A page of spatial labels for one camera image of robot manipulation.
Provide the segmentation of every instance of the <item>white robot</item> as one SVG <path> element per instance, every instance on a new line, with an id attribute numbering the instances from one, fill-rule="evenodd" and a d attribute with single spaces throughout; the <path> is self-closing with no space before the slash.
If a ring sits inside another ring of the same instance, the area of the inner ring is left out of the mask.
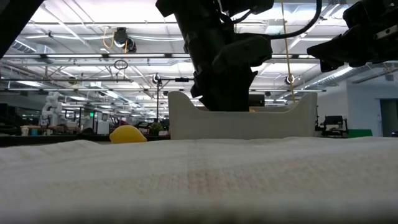
<path id="1" fill-rule="evenodd" d="M 58 124 L 58 115 L 62 113 L 62 103 L 58 102 L 59 92 L 49 92 L 45 98 L 46 103 L 40 117 L 41 126 L 56 126 Z"/>

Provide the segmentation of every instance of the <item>ceiling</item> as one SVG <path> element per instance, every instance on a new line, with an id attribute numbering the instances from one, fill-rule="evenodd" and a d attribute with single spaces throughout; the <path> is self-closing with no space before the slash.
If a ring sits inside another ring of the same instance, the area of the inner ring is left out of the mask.
<path id="1" fill-rule="evenodd" d="M 302 35 L 301 38 L 287 40 L 289 54 L 306 55 L 308 47 L 328 41 L 346 31 L 347 27 L 342 15 L 348 7 L 348 5 L 324 4 L 322 11 L 325 16 L 324 20 L 318 21 L 310 32 Z M 301 29 L 313 17 L 315 0 L 286 0 L 284 9 L 287 32 L 292 32 Z M 107 45 L 111 45 L 111 39 L 103 39 L 103 37 L 110 37 L 117 27 L 127 27 L 128 34 L 136 42 L 137 54 L 184 54 L 182 36 L 174 16 L 163 18 L 155 7 L 155 0 L 46 0 L 17 40 L 33 48 L 39 49 L 39 46 L 47 46 L 56 54 L 106 54 L 107 51 L 111 54 L 121 54 L 123 49 L 117 48 L 115 45 L 107 48 L 103 43 L 105 41 Z M 237 25 L 236 31 L 258 34 L 283 33 L 281 4 L 275 1 L 271 10 L 259 15 L 250 15 L 244 22 Z M 286 54 L 284 40 L 273 40 L 272 48 L 275 54 Z M 8 54 L 21 54 L 21 52 L 10 48 Z M 118 71 L 110 66 L 114 60 L 105 62 L 101 59 L 56 58 L 53 59 L 53 64 L 46 65 L 33 59 L 3 59 L 3 61 L 32 71 L 36 74 L 35 77 L 46 74 L 55 79 L 68 77 L 115 78 Z M 134 80 L 134 83 L 111 81 L 98 82 L 95 85 L 111 89 L 130 86 L 155 88 L 152 78 L 156 73 L 162 78 L 193 76 L 193 66 L 189 58 L 180 60 L 152 58 L 149 60 L 150 63 L 146 58 L 134 58 L 126 61 L 129 63 L 129 67 L 119 72 L 118 77 L 123 78 L 124 76 Z M 291 60 L 290 63 L 291 73 L 296 78 L 295 86 L 309 83 L 321 75 L 317 60 Z M 260 67 L 252 69 L 259 71 L 259 74 L 251 88 L 287 88 L 284 83 L 284 78 L 288 75 L 286 57 L 285 59 L 267 61 Z M 93 86 L 93 83 L 83 82 L 73 86 L 65 82 L 57 84 L 58 87 L 62 86 L 63 88 L 89 88 L 90 85 Z M 189 89 L 192 85 L 192 81 L 188 83 L 170 82 L 164 88 Z M 147 101 L 153 103 L 151 95 L 155 93 L 123 91 L 116 94 L 136 103 Z"/>

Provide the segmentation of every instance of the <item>white cloth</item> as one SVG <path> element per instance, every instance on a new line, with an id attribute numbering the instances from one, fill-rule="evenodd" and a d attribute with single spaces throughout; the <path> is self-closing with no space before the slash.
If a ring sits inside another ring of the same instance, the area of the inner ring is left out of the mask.
<path id="1" fill-rule="evenodd" d="M 25 221 L 22 212 L 65 215 L 83 205 L 92 215 L 102 208 L 131 209 L 126 205 L 146 207 L 148 215 L 166 209 L 165 203 L 180 215 L 193 204 L 208 209 L 205 214 L 222 208 L 249 217 L 261 209 L 275 215 L 269 205 L 278 214 L 288 205 L 306 215 L 330 215 L 331 207 L 334 214 L 345 208 L 350 215 L 380 215 L 398 202 L 397 160 L 392 138 L 9 147 L 0 149 L 0 220 Z"/>

